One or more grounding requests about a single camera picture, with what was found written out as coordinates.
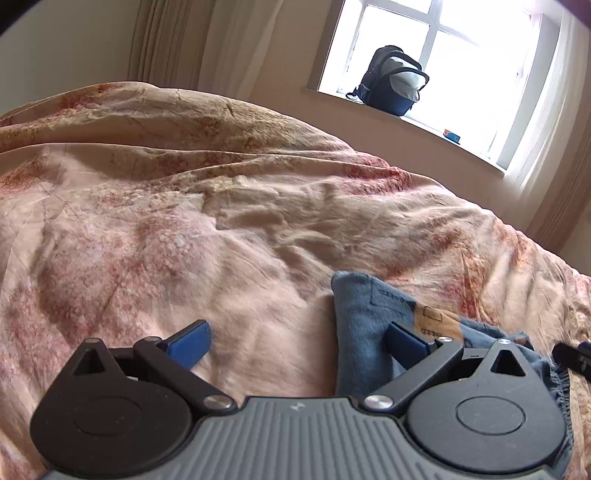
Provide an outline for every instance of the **window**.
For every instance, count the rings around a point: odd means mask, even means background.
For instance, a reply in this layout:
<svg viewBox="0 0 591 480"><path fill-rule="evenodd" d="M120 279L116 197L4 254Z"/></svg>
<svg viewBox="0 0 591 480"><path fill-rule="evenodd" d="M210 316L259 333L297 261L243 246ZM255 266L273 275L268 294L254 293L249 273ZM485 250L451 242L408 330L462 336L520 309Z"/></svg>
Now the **window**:
<svg viewBox="0 0 591 480"><path fill-rule="evenodd" d="M506 168L558 39L536 1L345 0L318 90L352 92L378 48L401 47L431 78L406 116Z"/></svg>

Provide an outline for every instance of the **wrinkled fabric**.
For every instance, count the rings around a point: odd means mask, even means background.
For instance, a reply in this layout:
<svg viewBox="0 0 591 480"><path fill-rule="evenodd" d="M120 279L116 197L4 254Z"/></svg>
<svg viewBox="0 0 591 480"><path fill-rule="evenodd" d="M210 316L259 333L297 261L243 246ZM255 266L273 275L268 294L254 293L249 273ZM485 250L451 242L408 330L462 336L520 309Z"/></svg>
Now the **wrinkled fabric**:
<svg viewBox="0 0 591 480"><path fill-rule="evenodd" d="M28 422L79 342L210 322L195 372L245 395L332 395L330 278L368 273L547 356L589 339L591 279L434 180L245 102L104 84L0 118L0 478L43 471ZM570 378L589 470L591 401Z"/></svg>
<svg viewBox="0 0 591 480"><path fill-rule="evenodd" d="M401 362L401 355L408 357L408 342L401 339L386 346L385 335L392 322L426 339L454 338L467 348L489 349L497 339L508 338L530 363L564 417L567 434L551 466L558 478L563 477L573 449L569 373L536 353L524 332L507 335L498 327L423 305L364 273L337 272L331 287L339 343L336 395L363 399L406 371L393 356Z"/></svg>

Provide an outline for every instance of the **blue gripper pad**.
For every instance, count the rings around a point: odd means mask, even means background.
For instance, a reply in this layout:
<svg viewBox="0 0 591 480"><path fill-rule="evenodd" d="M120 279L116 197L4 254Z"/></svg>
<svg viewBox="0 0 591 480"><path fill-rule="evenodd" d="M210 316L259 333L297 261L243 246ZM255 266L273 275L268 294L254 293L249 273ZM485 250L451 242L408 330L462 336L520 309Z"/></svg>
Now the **blue gripper pad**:
<svg viewBox="0 0 591 480"><path fill-rule="evenodd" d="M386 349L403 368L408 370L430 353L429 344L417 335L391 322L384 336Z"/></svg>
<svg viewBox="0 0 591 480"><path fill-rule="evenodd" d="M190 370L212 345L212 330L207 322L198 320L164 341L166 354Z"/></svg>

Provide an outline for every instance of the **blue cloth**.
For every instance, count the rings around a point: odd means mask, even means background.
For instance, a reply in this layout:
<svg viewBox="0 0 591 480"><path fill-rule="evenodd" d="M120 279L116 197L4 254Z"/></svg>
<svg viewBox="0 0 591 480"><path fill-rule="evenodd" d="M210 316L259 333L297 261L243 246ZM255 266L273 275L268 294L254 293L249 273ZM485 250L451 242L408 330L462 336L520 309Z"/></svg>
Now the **blue cloth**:
<svg viewBox="0 0 591 480"><path fill-rule="evenodd" d="M404 368L386 350L384 334L393 320L414 330L418 303L401 290L364 273L335 273L332 290L339 343L336 395L364 398L404 373ZM524 333L506 335L496 327L463 317L457 317L453 327L459 332L454 337L463 341L467 348L488 349L499 338L509 338L518 345L566 420L567 436L553 465L554 472L561 478L573 448L568 370L537 354Z"/></svg>

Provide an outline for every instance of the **folded clothing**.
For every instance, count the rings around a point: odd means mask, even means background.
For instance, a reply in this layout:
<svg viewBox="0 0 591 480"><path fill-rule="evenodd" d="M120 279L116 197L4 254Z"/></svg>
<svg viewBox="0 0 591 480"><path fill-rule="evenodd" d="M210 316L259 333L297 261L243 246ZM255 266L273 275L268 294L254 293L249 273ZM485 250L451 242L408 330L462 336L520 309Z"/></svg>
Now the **folded clothing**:
<svg viewBox="0 0 591 480"><path fill-rule="evenodd" d="M384 334L392 321L426 338L452 337L467 348L490 348L497 339L508 338L540 376L566 420L567 435L553 465L559 478L564 475L573 449L569 373L537 354L526 334L507 335L496 327L423 305L364 273L335 273L332 290L339 343L336 395L365 398L404 373L384 345Z"/></svg>

